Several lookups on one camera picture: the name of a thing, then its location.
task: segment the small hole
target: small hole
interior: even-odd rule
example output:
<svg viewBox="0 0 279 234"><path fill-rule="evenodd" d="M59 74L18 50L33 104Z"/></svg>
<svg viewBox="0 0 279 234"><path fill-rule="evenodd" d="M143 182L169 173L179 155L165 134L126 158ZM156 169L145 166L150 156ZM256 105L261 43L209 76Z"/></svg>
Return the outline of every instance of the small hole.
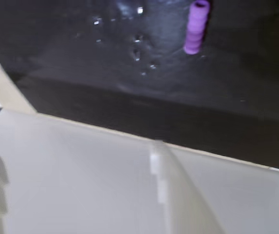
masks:
<svg viewBox="0 0 279 234"><path fill-rule="evenodd" d="M139 61L140 60L140 51L137 49L133 50L133 58L135 61Z"/></svg>
<svg viewBox="0 0 279 234"><path fill-rule="evenodd" d="M197 7L205 7L206 5L202 2L196 2Z"/></svg>
<svg viewBox="0 0 279 234"><path fill-rule="evenodd" d="M133 41L136 43L140 43L143 40L143 35L137 34L133 37Z"/></svg>
<svg viewBox="0 0 279 234"><path fill-rule="evenodd" d="M155 62L151 62L150 65L149 65L149 68L151 70L155 70L155 69L157 69L157 65L155 64Z"/></svg>

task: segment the screw hole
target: screw hole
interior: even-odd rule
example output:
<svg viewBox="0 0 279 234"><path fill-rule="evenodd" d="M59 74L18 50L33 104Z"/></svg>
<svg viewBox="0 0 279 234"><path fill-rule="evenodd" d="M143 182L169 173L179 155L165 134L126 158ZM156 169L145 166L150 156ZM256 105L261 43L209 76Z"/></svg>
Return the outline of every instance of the screw hole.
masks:
<svg viewBox="0 0 279 234"><path fill-rule="evenodd" d="M135 61L139 61L140 60L140 51L138 49L134 49L132 56Z"/></svg>
<svg viewBox="0 0 279 234"><path fill-rule="evenodd" d="M133 41L136 42L136 43L140 43L140 42L142 42L143 38L144 38L143 35L137 34L133 37Z"/></svg>

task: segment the purple rubber grommet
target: purple rubber grommet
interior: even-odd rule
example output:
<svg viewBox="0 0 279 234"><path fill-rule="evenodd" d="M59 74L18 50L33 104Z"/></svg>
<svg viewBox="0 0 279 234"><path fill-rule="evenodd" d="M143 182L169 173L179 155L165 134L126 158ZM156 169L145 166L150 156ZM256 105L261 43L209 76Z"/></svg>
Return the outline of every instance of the purple rubber grommet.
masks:
<svg viewBox="0 0 279 234"><path fill-rule="evenodd" d="M210 4L207 0L195 0L190 6L184 50L194 55L200 51Z"/></svg>

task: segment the black surface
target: black surface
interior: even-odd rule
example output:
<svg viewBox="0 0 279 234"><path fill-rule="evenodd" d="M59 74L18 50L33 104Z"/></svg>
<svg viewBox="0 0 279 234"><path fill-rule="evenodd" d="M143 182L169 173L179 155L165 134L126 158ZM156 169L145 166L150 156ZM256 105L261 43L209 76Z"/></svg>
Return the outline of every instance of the black surface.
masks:
<svg viewBox="0 0 279 234"><path fill-rule="evenodd" d="M0 62L40 112L279 167L279 1L213 1L187 56L191 2L0 0Z"/></svg>

